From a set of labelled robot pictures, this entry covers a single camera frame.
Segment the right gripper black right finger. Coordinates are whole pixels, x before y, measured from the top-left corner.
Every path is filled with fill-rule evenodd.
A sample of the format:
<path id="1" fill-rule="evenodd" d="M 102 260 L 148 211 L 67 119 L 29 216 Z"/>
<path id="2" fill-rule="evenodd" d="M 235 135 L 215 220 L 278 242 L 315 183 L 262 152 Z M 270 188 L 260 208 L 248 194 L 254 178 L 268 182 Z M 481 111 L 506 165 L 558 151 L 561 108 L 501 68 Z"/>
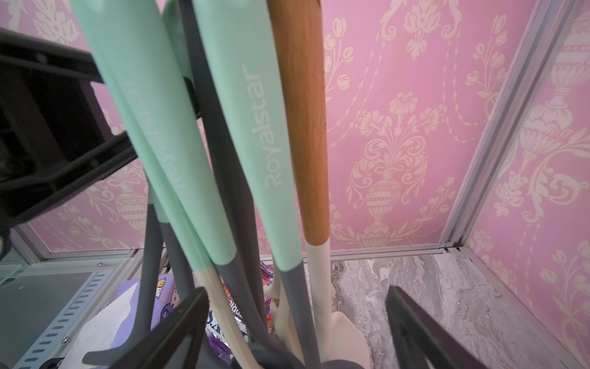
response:
<path id="1" fill-rule="evenodd" d="M 400 368 L 484 368 L 401 287 L 391 285 L 387 318 Z"/>

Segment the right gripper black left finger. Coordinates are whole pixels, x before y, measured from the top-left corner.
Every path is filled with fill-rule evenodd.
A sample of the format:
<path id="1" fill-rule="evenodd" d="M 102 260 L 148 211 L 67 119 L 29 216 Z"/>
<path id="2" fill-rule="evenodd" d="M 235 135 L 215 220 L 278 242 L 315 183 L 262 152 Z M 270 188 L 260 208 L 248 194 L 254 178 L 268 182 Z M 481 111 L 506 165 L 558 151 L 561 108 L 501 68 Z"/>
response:
<path id="1" fill-rule="evenodd" d="M 113 368 L 195 368 L 205 336 L 209 298 L 203 287 L 173 310 Z"/>

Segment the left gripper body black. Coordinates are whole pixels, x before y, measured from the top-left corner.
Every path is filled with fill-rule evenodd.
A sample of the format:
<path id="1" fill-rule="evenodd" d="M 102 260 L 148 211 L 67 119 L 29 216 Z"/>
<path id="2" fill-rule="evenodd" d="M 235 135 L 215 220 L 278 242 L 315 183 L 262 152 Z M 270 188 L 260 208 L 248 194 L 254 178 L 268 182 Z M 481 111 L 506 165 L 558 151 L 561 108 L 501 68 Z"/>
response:
<path id="1" fill-rule="evenodd" d="M 92 56 L 1 30 L 1 229 L 63 204 L 137 158 L 113 134 Z"/>

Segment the grey utensil rack stand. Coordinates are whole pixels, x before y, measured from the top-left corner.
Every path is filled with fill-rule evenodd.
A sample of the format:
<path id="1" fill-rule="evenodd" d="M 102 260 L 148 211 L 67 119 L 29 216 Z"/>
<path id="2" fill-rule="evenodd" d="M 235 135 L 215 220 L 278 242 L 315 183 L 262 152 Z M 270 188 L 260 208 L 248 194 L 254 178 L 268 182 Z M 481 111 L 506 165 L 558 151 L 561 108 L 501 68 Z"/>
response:
<path id="1" fill-rule="evenodd" d="M 290 363 L 307 368 L 270 243 L 256 202 L 234 147 L 224 112 L 207 63 L 193 3 L 179 4 L 188 48 L 196 99 L 201 110 L 214 178 L 244 267 L 254 302 L 273 343 Z"/>

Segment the grey spatula mint handle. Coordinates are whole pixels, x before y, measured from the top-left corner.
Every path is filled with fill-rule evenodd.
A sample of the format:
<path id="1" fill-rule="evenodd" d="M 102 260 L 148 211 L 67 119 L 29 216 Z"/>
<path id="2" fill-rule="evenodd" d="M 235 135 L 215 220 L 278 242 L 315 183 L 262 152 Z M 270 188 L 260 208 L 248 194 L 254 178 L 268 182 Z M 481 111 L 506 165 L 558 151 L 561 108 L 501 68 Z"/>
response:
<path id="1" fill-rule="evenodd" d="M 236 245 L 207 160 L 184 75 L 153 1 L 74 1 L 92 56 L 101 56 L 175 190 L 187 219 L 218 268 Z M 260 368 L 287 368 L 281 347 L 250 337 Z"/>
<path id="2" fill-rule="evenodd" d="M 277 51 L 266 1 L 193 3 L 207 63 L 264 225 L 307 368 L 320 368 Z"/>

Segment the cream spatula mint handle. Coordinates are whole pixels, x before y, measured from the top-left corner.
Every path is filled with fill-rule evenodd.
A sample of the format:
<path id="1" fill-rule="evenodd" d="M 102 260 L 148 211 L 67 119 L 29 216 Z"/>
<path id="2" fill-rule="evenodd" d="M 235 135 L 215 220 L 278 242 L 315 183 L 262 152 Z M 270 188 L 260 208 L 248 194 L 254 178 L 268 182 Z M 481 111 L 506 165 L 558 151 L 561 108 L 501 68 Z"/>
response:
<path id="1" fill-rule="evenodd" d="M 108 87 L 114 103 L 118 108 L 134 149 L 141 159 L 146 176 L 151 182 L 150 188 L 158 196 L 161 207 L 163 207 L 165 212 L 165 217 L 169 220 L 176 238 L 180 243 L 182 254 L 190 265 L 190 275 L 187 275 L 187 279 L 193 282 L 194 276 L 198 277 L 197 272 L 201 269 L 201 262 L 205 258 L 210 258 L 210 256 L 190 221 L 187 219 L 175 190 L 168 182 L 157 155 L 153 151 L 149 140 L 145 137 L 135 113 L 124 96 L 122 88 L 115 81 L 115 76 L 110 72 L 106 61 L 101 56 L 95 56 L 94 60 L 104 84 Z"/>

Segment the cream spatula wooden handle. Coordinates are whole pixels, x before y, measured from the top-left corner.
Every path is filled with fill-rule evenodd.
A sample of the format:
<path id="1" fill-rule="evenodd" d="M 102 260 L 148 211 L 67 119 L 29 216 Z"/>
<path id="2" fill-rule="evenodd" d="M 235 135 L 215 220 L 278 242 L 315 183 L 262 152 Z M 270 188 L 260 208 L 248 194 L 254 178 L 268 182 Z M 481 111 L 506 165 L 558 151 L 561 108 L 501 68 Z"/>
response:
<path id="1" fill-rule="evenodd" d="M 325 368 L 369 368 L 366 339 L 332 310 L 327 123 L 319 1 L 270 1 L 297 196 L 304 226 L 313 320 Z"/>

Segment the purple candy bag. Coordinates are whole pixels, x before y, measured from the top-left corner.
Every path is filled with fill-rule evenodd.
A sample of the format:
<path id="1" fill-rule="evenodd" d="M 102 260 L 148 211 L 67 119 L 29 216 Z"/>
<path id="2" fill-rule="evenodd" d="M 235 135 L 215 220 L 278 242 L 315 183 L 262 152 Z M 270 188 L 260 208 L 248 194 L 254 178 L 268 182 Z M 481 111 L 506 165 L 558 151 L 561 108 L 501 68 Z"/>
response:
<path id="1" fill-rule="evenodd" d="M 211 310 L 214 312 L 238 364 L 242 368 L 260 368 L 261 365 L 257 362 L 236 323 L 221 282 L 221 278 L 227 278 L 226 283 L 239 305 L 247 327 L 253 329 L 255 338 L 262 338 L 263 342 L 266 343 L 268 339 L 267 329 L 264 326 L 261 312 L 254 302 L 241 260 L 236 259 L 230 264 L 218 268 L 210 258 L 205 258 L 201 262 L 201 269 L 197 272 L 197 275 L 199 281 L 209 293 Z"/>

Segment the purple tissue box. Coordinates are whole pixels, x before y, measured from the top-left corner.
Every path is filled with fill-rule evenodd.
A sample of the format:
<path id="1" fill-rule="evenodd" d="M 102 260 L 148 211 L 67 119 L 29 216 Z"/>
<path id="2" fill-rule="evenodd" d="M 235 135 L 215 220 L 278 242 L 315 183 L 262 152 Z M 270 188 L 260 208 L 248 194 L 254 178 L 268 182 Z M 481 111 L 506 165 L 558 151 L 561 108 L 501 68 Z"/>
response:
<path id="1" fill-rule="evenodd" d="M 81 328 L 61 368 L 90 368 L 89 364 L 82 363 L 85 354 L 119 347 L 127 341 L 137 315 L 139 286 L 138 279 L 117 285 L 109 302 Z M 167 318 L 180 301 L 174 276 L 161 275 L 155 290 L 153 312 L 148 320 L 150 329 Z"/>

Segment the aluminium front rail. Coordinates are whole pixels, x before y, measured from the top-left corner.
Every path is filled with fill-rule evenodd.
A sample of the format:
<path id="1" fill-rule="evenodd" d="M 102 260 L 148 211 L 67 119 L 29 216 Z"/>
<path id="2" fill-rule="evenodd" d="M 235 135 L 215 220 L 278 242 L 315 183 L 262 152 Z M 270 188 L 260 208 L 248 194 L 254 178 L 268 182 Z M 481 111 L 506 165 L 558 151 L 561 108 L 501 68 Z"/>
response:
<path id="1" fill-rule="evenodd" d="M 40 368 L 62 358 L 84 323 L 140 258 L 43 261 L 1 281 L 1 366 Z"/>

